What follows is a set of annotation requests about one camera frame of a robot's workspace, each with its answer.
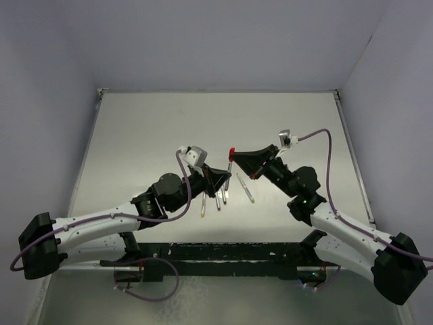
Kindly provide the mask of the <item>yellow-end white pen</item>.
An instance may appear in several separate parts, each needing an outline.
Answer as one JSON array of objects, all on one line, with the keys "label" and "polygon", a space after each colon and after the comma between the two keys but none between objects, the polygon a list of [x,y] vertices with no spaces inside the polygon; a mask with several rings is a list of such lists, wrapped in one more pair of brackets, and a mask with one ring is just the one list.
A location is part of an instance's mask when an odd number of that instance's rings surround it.
[{"label": "yellow-end white pen", "polygon": [[201,210],[200,210],[200,216],[205,217],[206,214],[206,193],[202,194],[202,203],[201,203]]}]

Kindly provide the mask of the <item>red-end white pen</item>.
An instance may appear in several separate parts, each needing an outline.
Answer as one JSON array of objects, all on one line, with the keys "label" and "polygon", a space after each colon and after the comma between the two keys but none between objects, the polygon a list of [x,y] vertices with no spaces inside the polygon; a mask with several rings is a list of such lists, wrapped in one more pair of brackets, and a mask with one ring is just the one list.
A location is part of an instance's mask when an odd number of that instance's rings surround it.
[{"label": "red-end white pen", "polygon": [[230,177],[231,177],[231,170],[232,170],[232,162],[229,161],[228,167],[227,167],[227,174],[228,174],[228,176],[227,176],[227,179],[225,181],[224,191],[228,191],[228,189],[229,189],[229,180],[230,180]]}]

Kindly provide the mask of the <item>red pen cap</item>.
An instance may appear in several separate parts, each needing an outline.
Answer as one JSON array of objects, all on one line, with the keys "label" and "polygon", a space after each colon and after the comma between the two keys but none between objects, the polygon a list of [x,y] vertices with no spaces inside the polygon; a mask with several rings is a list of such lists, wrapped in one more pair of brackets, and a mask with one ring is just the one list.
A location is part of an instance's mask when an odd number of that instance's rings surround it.
[{"label": "red pen cap", "polygon": [[229,150],[229,162],[233,162],[233,154],[235,153],[235,148],[231,147]]}]

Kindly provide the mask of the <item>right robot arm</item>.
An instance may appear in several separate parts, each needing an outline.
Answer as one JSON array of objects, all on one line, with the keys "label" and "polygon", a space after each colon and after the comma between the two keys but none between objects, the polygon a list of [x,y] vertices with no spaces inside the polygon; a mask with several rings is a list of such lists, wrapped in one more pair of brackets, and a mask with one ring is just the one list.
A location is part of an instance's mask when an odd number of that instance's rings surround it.
[{"label": "right robot arm", "polygon": [[320,239],[301,248],[302,260],[320,260],[349,269],[369,280],[395,305],[404,305],[428,275],[414,241],[406,234],[392,236],[341,213],[318,194],[320,183],[312,167],[295,171],[279,156],[277,146],[252,152],[230,152],[230,160],[250,178],[266,177],[284,194],[291,215],[321,233]]}]

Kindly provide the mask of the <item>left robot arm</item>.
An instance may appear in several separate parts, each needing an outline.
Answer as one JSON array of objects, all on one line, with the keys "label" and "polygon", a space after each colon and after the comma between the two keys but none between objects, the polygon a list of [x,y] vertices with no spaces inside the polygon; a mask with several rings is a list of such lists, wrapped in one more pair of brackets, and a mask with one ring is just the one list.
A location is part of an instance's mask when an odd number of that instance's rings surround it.
[{"label": "left robot arm", "polygon": [[94,216],[50,217],[48,212],[34,216],[18,238],[22,267],[12,264],[13,272],[22,271],[27,280],[43,278],[72,260],[72,250],[83,252],[81,245],[92,240],[152,228],[171,221],[168,213],[185,215],[192,200],[202,193],[215,197],[231,177],[228,171],[204,165],[179,177],[166,173],[145,192],[128,203]]}]

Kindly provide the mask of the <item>blue-end white pen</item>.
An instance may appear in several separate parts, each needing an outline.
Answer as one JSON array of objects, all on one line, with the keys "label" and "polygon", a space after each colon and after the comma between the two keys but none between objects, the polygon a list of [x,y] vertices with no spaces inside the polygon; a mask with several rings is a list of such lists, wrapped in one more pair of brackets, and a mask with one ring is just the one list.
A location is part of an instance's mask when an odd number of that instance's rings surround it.
[{"label": "blue-end white pen", "polygon": [[223,204],[227,204],[227,197],[224,188],[221,190]]}]

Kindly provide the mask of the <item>magenta-end white pen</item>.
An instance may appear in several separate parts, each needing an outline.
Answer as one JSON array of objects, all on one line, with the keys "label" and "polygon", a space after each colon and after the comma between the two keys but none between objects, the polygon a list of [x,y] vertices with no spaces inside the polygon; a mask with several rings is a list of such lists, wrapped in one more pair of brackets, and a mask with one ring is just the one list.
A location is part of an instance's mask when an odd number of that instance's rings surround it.
[{"label": "magenta-end white pen", "polygon": [[215,196],[215,202],[216,202],[217,211],[221,211],[221,203],[218,196]]}]

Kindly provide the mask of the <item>green-end white pen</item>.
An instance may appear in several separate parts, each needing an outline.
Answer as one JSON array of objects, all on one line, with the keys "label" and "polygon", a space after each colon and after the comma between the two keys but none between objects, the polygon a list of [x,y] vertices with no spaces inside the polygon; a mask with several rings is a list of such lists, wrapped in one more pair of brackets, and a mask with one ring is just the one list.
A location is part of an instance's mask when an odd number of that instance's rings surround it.
[{"label": "green-end white pen", "polygon": [[251,191],[250,191],[249,188],[247,187],[245,181],[242,179],[242,177],[239,175],[239,173],[237,173],[236,176],[237,176],[237,179],[239,180],[240,185],[242,186],[242,188],[243,188],[243,190],[244,190],[246,196],[248,197],[249,201],[250,201],[252,204],[254,204],[254,203],[255,203],[255,199],[254,199],[254,197],[253,197]]}]

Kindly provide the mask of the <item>aluminium frame rail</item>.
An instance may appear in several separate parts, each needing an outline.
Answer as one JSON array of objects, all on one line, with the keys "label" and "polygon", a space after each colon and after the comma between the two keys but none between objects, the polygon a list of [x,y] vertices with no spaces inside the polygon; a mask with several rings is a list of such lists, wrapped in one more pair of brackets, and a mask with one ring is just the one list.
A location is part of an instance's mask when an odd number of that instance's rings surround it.
[{"label": "aluminium frame rail", "polygon": [[[374,216],[373,216],[373,213],[372,213],[372,210],[371,210],[371,206],[370,206],[370,203],[369,203],[369,198],[368,198],[368,195],[367,195],[367,192],[366,192],[366,189],[365,189],[365,184],[363,182],[363,178],[362,178],[361,171],[360,171],[360,168],[359,168],[359,164],[358,164],[358,161],[357,161],[357,157],[356,157],[356,154],[355,154],[355,149],[353,147],[352,140],[351,140],[351,137],[350,137],[350,133],[349,133],[349,130],[348,130],[348,126],[347,126],[347,123],[346,123],[346,119],[344,117],[344,113],[343,113],[343,110],[342,110],[340,92],[338,90],[333,90],[332,93],[333,93],[333,96],[334,96],[336,107],[338,109],[338,114],[339,114],[339,117],[340,117],[340,122],[341,122],[342,128],[344,130],[344,135],[345,135],[346,143],[348,145],[348,149],[349,149],[349,152],[350,152],[350,157],[352,159],[352,163],[353,163],[353,166],[355,168],[355,173],[356,173],[356,176],[357,176],[358,184],[359,184],[359,187],[361,189],[361,195],[362,195],[362,198],[363,198],[363,202],[364,202],[365,210],[366,210],[366,213],[367,213],[368,221],[369,221],[369,224],[372,225],[374,229],[376,229],[377,228],[377,224],[375,222],[375,219],[374,219]],[[401,305],[401,306],[397,305],[396,307],[397,307],[398,316],[400,318],[401,324],[410,325],[410,324],[414,324],[415,323],[413,321],[413,316],[411,314],[411,310],[410,310],[410,308],[409,308],[409,306],[407,304],[404,304],[404,305]]]}]

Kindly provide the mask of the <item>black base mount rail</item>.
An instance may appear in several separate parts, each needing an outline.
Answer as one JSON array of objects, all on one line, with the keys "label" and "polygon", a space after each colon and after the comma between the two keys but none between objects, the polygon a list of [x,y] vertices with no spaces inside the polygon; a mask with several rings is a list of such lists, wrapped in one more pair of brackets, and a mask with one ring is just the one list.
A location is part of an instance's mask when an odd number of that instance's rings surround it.
[{"label": "black base mount rail", "polygon": [[113,267],[119,282],[160,282],[166,276],[272,277],[324,282],[332,266],[318,258],[313,246],[323,237],[314,231],[301,242],[144,243],[121,235],[125,253],[100,261]]}]

